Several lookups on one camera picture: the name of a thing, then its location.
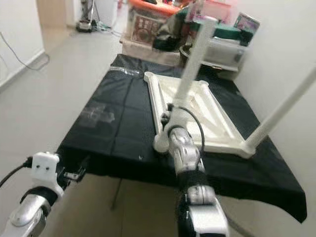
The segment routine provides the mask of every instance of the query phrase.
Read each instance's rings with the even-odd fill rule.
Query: white plastic stand
[[[161,116],[166,113],[167,103],[173,103],[175,106],[186,107],[197,116],[205,133],[205,151],[236,154],[242,158],[250,158],[255,154],[256,147],[316,79],[316,68],[314,68],[297,89],[244,140],[209,90],[208,84],[205,81],[194,81],[208,46],[207,39],[213,35],[216,24],[217,20],[214,18],[205,20],[184,69],[182,79],[159,76],[151,72],[145,73],[144,80],[149,87],[157,133],[154,149],[160,153],[168,151],[167,132],[175,125],[185,127],[192,135],[194,143],[197,146],[201,145],[199,129],[185,111],[174,108],[169,123],[164,130],[162,129]]]

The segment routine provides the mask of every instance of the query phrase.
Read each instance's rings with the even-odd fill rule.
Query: table leg
[[[118,186],[117,186],[117,189],[115,191],[114,198],[113,198],[113,201],[112,201],[111,210],[115,209],[115,205],[116,205],[117,198],[118,198],[118,195],[119,195],[119,190],[120,190],[120,186],[121,186],[122,180],[123,179],[119,179]]]

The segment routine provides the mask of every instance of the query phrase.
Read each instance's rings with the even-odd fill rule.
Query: black wire
[[[194,120],[196,121],[197,125],[198,125],[198,128],[199,128],[199,131],[201,133],[201,139],[202,139],[202,146],[201,146],[201,149],[200,149],[200,155],[202,156],[203,152],[204,152],[204,147],[205,147],[205,135],[204,135],[204,131],[203,131],[203,128],[202,128],[202,125],[201,123],[199,122],[198,118],[195,116],[195,114],[193,114],[193,112],[185,107],[182,107],[182,106],[175,106],[176,108],[180,109],[180,110],[184,110],[186,111],[187,113],[189,113],[193,118]],[[196,161],[196,170],[198,170],[198,163],[199,163],[199,160]]]
[[[101,20],[100,20],[99,11],[98,11],[98,7],[97,7],[97,3],[96,3],[95,1],[94,1],[94,6],[95,6],[95,11],[96,11],[96,13],[97,13],[98,19],[99,19],[99,21],[101,21]]]
[[[22,169],[25,165],[22,164],[18,167],[16,167],[14,170],[12,170],[10,173],[8,173],[0,182],[0,188],[1,186],[13,175],[15,174],[17,171],[19,171],[20,169]]]
[[[40,67],[38,67],[38,68],[31,68],[31,67],[29,67],[28,65],[26,65],[25,63],[23,63],[22,62],[22,60],[18,57],[18,55],[15,53],[15,51],[13,50],[13,48],[9,45],[9,43],[5,40],[5,38],[4,38],[4,36],[3,36],[3,34],[2,34],[2,32],[0,32],[0,36],[1,36],[1,38],[3,39],[3,41],[4,41],[4,43],[6,44],[6,46],[8,46],[8,48],[12,51],[12,53],[14,54],[14,56],[16,57],[16,59],[21,63],[21,64],[23,64],[25,67],[27,67],[28,69],[30,69],[30,70],[33,70],[33,71],[39,71],[39,70],[41,70],[44,66],[46,66],[48,63],[49,63],[49,61],[50,61],[50,56],[48,55],[48,54],[45,54],[46,55],[46,57],[47,57],[47,61],[45,62],[45,63],[43,63]]]
[[[32,168],[32,162],[33,157],[27,157],[27,160],[21,164],[20,166],[16,167],[14,170],[12,170],[10,173],[8,173],[0,182],[0,188],[1,186],[18,170],[22,169],[23,167]]]

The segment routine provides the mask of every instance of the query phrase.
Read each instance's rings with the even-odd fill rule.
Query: electrical cord
[[[200,156],[202,156],[202,154],[204,153],[204,147],[205,147],[205,135],[204,135],[204,131],[203,131],[203,128],[202,128],[202,125],[201,123],[199,122],[198,118],[195,116],[195,114],[193,114],[193,112],[185,107],[182,107],[182,106],[174,106],[172,105],[172,107],[174,108],[178,108],[180,110],[183,110],[183,111],[186,111],[187,113],[189,113],[193,119],[196,121],[197,125],[198,125],[198,128],[199,128],[199,131],[201,133],[201,140],[202,140],[202,146],[201,146],[201,149],[200,149]],[[198,163],[200,162],[200,159],[198,159],[195,163],[195,167],[196,167],[196,170],[198,170]]]
[[[26,65],[25,63],[22,62],[22,60],[18,57],[18,55],[16,54],[16,52],[13,50],[13,48],[9,45],[9,43],[6,41],[6,39],[4,38],[2,32],[0,32],[0,36],[3,40],[3,42],[6,44],[6,46],[8,46],[8,48],[11,50],[11,52],[14,54],[14,56],[16,57],[16,59],[25,67],[27,67],[30,70],[33,71],[40,71],[44,66],[46,66],[49,62],[50,62],[50,56],[46,53],[45,56],[47,57],[47,61],[45,63],[43,63],[41,66],[39,66],[38,68],[31,68],[28,65]]]
[[[10,173],[8,173],[1,181],[0,181],[0,188],[2,187],[2,185],[13,175],[15,174],[17,171],[19,171],[20,169],[27,167],[27,168],[31,168],[32,167],[32,161],[33,158],[32,157],[28,157],[27,160],[21,164],[20,166],[16,167],[14,170],[12,170]]]

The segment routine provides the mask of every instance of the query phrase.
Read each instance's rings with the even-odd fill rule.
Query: black tablecloth
[[[180,77],[182,70],[118,55],[58,149],[68,169],[90,155],[92,174],[177,185],[172,158],[158,155],[152,147],[155,127],[143,81],[146,71]],[[218,79],[209,68],[202,68],[197,79],[209,83],[247,138],[259,122],[235,84]],[[305,220],[305,193],[269,138],[249,160],[207,153],[203,162],[217,194],[270,203],[299,222]]]

